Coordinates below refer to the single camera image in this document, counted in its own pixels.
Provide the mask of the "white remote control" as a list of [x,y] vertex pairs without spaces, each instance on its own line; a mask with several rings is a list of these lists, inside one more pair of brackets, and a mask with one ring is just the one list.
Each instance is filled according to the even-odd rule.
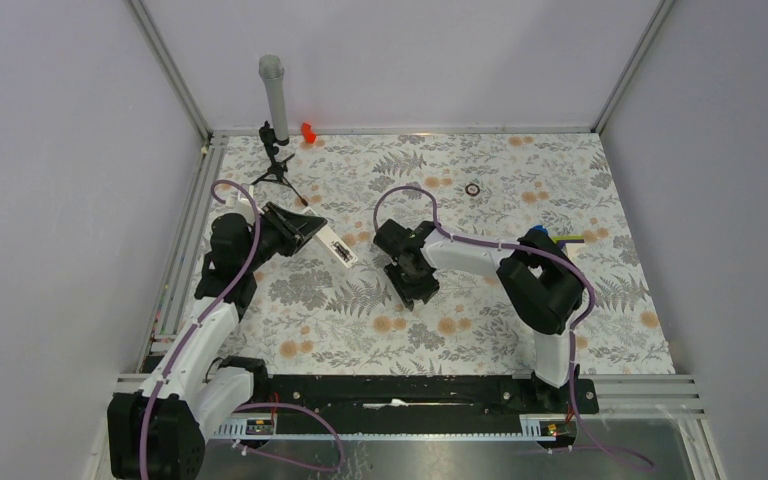
[[313,242],[320,245],[346,269],[353,267],[358,262],[355,252],[335,233],[328,222],[314,234]]

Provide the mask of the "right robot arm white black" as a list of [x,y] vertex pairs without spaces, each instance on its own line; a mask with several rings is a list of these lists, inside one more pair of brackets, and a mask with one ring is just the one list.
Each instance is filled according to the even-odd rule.
[[373,243],[389,257],[385,274],[408,309],[439,292],[439,270],[496,278],[519,319],[534,332],[535,402],[557,412],[572,400],[568,326],[582,305],[585,283],[546,232],[532,228],[508,244],[447,236],[431,221],[409,229],[390,219],[379,226]]

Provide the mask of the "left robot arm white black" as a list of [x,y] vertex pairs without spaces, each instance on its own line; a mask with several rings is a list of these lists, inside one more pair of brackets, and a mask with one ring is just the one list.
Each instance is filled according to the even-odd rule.
[[269,401],[261,360],[227,358],[205,377],[257,289],[256,271],[276,255],[298,253],[326,219],[269,202],[211,224],[210,249],[182,333],[133,393],[116,393],[107,409],[110,469],[117,479],[194,479],[207,442],[241,405]]

